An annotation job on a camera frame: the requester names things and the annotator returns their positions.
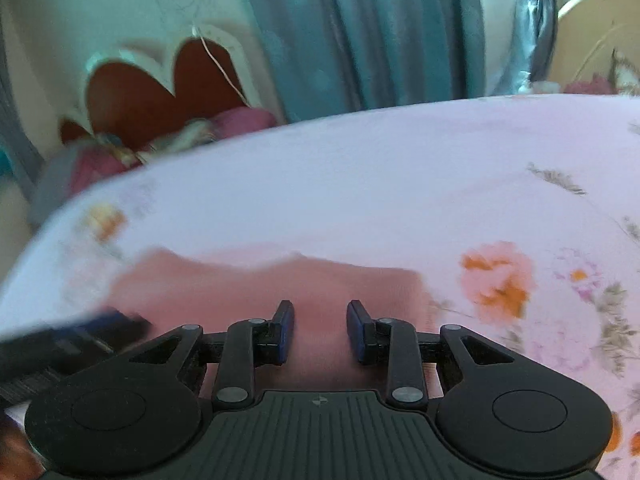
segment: black gripper base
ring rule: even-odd
[[[140,480],[489,480],[444,446],[420,413],[373,392],[266,392],[216,415],[186,452]],[[593,471],[575,480],[597,480]],[[65,480],[47,472],[43,480]]]

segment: orange flower print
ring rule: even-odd
[[[465,296],[483,322],[508,324],[524,317],[524,306],[535,288],[533,263],[510,242],[481,246],[462,256],[460,282]]]
[[[85,223],[94,232],[96,239],[102,244],[113,238],[121,227],[127,223],[122,211],[111,204],[100,203],[89,209]]]
[[[612,412],[611,418],[612,418],[613,430],[611,431],[611,438],[609,439],[609,443],[607,444],[607,447],[604,449],[605,453],[610,453],[611,451],[615,451],[620,445],[620,442],[622,441],[622,424],[620,424],[620,417],[616,412]]]
[[[629,454],[631,456],[640,455],[640,431],[637,431],[633,437],[631,437],[631,442],[629,442]]]

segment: pink cloth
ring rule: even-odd
[[[372,316],[404,319],[418,330],[432,328],[430,300],[416,272],[302,256],[247,270],[155,251],[120,277],[106,305],[141,314],[153,323],[156,336],[185,323],[224,332],[243,319],[270,319],[281,300],[291,300],[296,326],[289,359],[280,368],[259,368],[258,386],[329,390],[376,386],[380,379],[351,356],[345,316],[354,299]]]
[[[71,177],[70,196],[75,196],[96,182],[130,169],[130,166],[123,164],[103,146],[87,148],[76,162]]]
[[[614,95],[616,89],[609,80],[594,74],[591,81],[574,81],[564,87],[565,94]]]
[[[232,108],[216,115],[213,123],[216,125],[216,135],[220,139],[259,132],[278,124],[270,111],[246,106]]]

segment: round black pad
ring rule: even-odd
[[[523,372],[512,364],[478,367],[450,389],[436,414],[445,441],[498,474],[548,477],[593,466],[611,434],[607,405],[529,363]]]
[[[139,421],[145,406],[145,399],[138,394],[110,388],[84,394],[71,408],[71,415],[88,430],[113,431]]]
[[[159,465],[200,426],[200,406],[175,376],[143,366],[99,383],[61,384],[37,397],[25,417],[46,467],[67,475],[122,476]]]
[[[566,420],[564,402],[535,390],[516,390],[494,400],[494,415],[512,430],[543,433]]]

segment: curtain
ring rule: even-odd
[[[480,0],[249,3],[290,121],[484,93]]]
[[[515,94],[527,79],[544,80],[557,32],[556,0],[517,0],[510,58],[493,94]]]
[[[43,163],[22,129],[15,108],[14,94],[4,50],[4,35],[0,20],[0,159],[6,158],[24,197],[30,199]]]

